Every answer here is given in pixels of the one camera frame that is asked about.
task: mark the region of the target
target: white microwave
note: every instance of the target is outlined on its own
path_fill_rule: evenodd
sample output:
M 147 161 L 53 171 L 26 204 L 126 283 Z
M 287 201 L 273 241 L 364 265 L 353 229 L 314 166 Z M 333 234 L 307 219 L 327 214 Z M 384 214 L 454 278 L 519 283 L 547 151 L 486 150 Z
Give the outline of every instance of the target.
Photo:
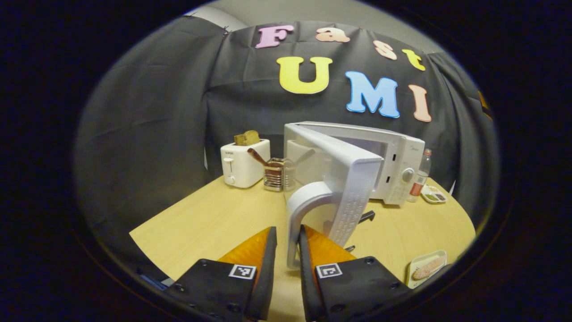
M 353 144 L 382 157 L 371 199 L 402 205 L 414 184 L 425 141 L 385 129 L 304 121 L 291 123 Z

